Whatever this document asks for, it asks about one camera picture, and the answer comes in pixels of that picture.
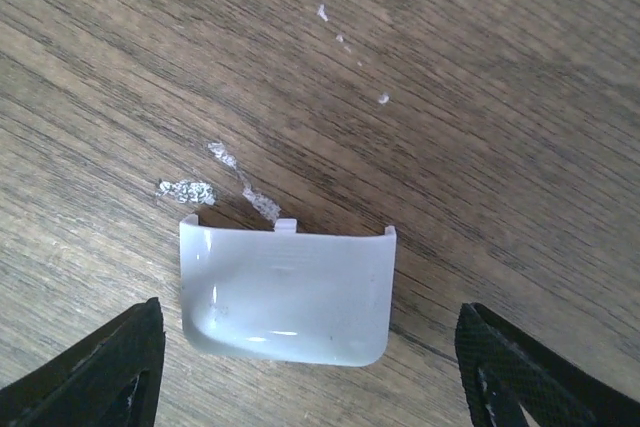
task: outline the glossy white plastic cover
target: glossy white plastic cover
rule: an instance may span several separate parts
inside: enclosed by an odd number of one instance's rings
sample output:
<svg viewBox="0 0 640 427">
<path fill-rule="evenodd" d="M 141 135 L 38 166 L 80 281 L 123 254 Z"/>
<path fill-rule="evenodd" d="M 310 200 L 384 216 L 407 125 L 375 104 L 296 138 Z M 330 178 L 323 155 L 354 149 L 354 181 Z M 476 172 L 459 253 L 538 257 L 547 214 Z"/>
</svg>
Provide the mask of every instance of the glossy white plastic cover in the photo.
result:
<svg viewBox="0 0 640 427">
<path fill-rule="evenodd" d="M 376 237 L 180 223 L 182 328 L 199 350 L 363 366 L 387 346 L 396 233 Z"/>
</svg>

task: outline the white plastic piece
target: white plastic piece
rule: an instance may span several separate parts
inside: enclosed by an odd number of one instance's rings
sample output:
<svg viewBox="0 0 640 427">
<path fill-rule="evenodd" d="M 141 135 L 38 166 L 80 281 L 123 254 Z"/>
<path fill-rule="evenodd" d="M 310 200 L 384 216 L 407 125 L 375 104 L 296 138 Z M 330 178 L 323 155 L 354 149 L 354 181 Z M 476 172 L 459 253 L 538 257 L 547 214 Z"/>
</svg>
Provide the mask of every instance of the white plastic piece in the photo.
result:
<svg viewBox="0 0 640 427">
<path fill-rule="evenodd" d="M 180 223 L 182 328 L 198 350 L 364 366 L 387 346 L 396 232 L 301 234 Z"/>
</svg>

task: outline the white speck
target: white speck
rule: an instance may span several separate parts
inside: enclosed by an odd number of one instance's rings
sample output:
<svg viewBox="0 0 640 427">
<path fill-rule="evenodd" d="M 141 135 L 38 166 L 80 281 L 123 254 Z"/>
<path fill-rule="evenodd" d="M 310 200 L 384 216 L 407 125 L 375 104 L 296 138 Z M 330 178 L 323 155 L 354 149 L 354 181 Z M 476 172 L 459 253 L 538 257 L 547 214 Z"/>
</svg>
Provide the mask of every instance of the white speck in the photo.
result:
<svg viewBox="0 0 640 427">
<path fill-rule="evenodd" d="M 165 195 L 173 197 L 173 199 L 180 204 L 192 202 L 195 204 L 213 205 L 216 202 L 213 187 L 206 182 L 181 180 L 180 182 L 171 183 L 161 181 L 158 184 L 156 196 L 164 197 Z"/>
<path fill-rule="evenodd" d="M 253 190 L 249 177 L 238 167 L 238 161 L 233 155 L 227 152 L 224 144 L 221 142 L 211 142 L 208 147 L 213 155 L 216 156 L 216 159 L 235 171 L 236 177 L 238 177 L 238 180 L 242 182 L 244 187 L 242 191 L 244 198 L 251 202 L 253 208 L 256 209 L 260 215 L 275 224 L 280 216 L 280 206 L 266 195 Z"/>
<path fill-rule="evenodd" d="M 324 4 L 320 4 L 320 7 L 318 7 L 317 14 L 320 16 L 322 20 L 324 20 L 325 22 L 329 22 L 329 17 L 327 17 L 327 14 L 324 11 Z"/>
</svg>

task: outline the wooden surface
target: wooden surface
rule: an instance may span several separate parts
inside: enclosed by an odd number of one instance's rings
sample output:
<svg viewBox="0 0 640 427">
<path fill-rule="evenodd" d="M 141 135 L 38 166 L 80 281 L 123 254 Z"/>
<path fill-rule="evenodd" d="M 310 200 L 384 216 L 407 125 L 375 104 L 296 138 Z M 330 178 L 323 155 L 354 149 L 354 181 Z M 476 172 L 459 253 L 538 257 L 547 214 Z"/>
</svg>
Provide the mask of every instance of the wooden surface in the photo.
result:
<svg viewBox="0 0 640 427">
<path fill-rule="evenodd" d="M 637 397 L 640 0 L 0 0 L 0 39 L 0 385 L 159 296 L 159 426 L 467 426 L 453 328 L 480 301 Z M 211 140 L 304 231 L 396 226 L 380 362 L 186 342 L 196 207 L 157 179 L 268 227 Z"/>
</svg>

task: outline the brown wood grain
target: brown wood grain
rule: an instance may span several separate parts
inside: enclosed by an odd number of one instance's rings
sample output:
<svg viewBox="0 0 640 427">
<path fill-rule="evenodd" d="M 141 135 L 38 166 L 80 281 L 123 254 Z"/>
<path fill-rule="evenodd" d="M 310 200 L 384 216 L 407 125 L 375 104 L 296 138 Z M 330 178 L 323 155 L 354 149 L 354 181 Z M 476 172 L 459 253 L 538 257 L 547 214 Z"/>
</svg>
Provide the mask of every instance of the brown wood grain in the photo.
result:
<svg viewBox="0 0 640 427">
<path fill-rule="evenodd" d="M 0 0 L 0 39 L 0 386 L 159 296 L 159 426 L 470 425 L 453 329 L 479 301 L 637 397 L 640 0 Z M 268 227 L 212 140 L 304 231 L 396 226 L 381 361 L 186 342 L 196 207 L 157 179 Z"/>
</svg>

